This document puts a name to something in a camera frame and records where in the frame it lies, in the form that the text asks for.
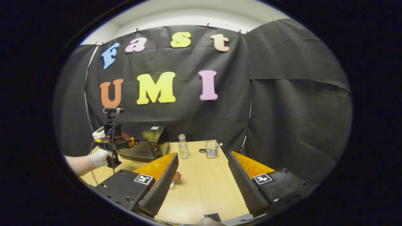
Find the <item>letter m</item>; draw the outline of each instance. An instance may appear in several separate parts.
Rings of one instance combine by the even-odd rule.
[[[176,98],[173,96],[172,85],[173,85],[173,78],[175,76],[176,75],[173,72],[162,73],[155,84],[149,74],[139,75],[137,77],[137,80],[139,81],[139,98],[137,100],[137,104],[139,105],[148,104],[149,100],[146,94],[148,94],[151,101],[155,103],[156,98],[159,95],[159,92],[160,92],[160,97],[158,99],[159,102],[161,103],[174,102]]]

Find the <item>foam letter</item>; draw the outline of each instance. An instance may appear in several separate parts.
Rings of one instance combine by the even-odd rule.
[[[200,99],[202,101],[213,101],[218,99],[218,95],[215,93],[215,85],[213,82],[216,71],[203,70],[199,71],[198,74],[202,78],[202,94]]]
[[[172,87],[173,78],[175,76],[176,75],[173,72],[162,73],[155,84],[149,74],[139,75],[137,77],[137,80],[139,81],[139,98],[137,100],[137,104],[144,105],[149,103],[147,93],[151,101],[155,103],[159,92],[159,102],[171,103],[176,101],[176,98],[173,96]]]
[[[191,43],[189,37],[191,37],[189,32],[177,32],[172,36],[173,41],[170,42],[170,45],[173,48],[189,46]]]
[[[102,53],[101,56],[103,57],[103,61],[105,62],[103,69],[106,69],[115,61],[115,59],[112,58],[112,56],[116,56],[116,53],[117,53],[116,48],[119,45],[120,44],[118,42],[116,42],[114,45],[112,45],[110,48],[108,48],[105,52]]]
[[[121,100],[121,84],[123,79],[116,79],[113,81],[115,86],[115,99],[113,101],[109,100],[109,86],[110,82],[104,82],[100,85],[100,98],[102,100],[102,105],[107,108],[114,108],[120,104]]]
[[[136,38],[130,42],[125,49],[127,53],[131,53],[133,51],[141,52],[145,49],[145,43],[147,42],[147,38]]]
[[[213,39],[213,45],[215,46],[215,49],[226,52],[229,51],[229,47],[225,46],[225,41],[229,41],[228,38],[225,38],[223,34],[216,34],[216,35],[211,35],[211,38]]]

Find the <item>orange letter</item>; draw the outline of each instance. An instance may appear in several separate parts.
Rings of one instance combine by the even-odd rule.
[[[115,99],[113,101],[109,100],[109,86],[110,82],[104,82],[100,85],[100,98],[102,100],[102,105],[107,108],[114,108],[120,104],[121,100],[121,84],[123,79],[116,79],[113,81],[115,86]]]
[[[225,46],[224,44],[224,42],[229,41],[229,39],[225,38],[223,34],[211,35],[211,38],[213,39],[213,45],[215,46],[215,49],[222,52],[229,51],[229,47]]]

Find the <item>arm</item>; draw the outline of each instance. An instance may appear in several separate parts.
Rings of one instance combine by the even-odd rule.
[[[84,176],[89,171],[92,171],[102,166],[106,166],[107,156],[112,156],[112,152],[103,149],[98,149],[97,152],[95,152],[92,155],[80,156],[80,157],[65,156],[65,158],[70,167],[76,174],[78,174],[78,176]]]

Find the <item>pink letter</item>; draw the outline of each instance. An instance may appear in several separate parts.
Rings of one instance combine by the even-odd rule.
[[[147,38],[136,38],[130,42],[130,45],[126,47],[126,52],[131,53],[132,51],[141,52],[145,49],[145,43]]]
[[[218,99],[218,95],[215,93],[215,85],[213,83],[216,71],[203,70],[199,71],[198,74],[202,78],[202,94],[200,99],[202,101],[213,101]]]

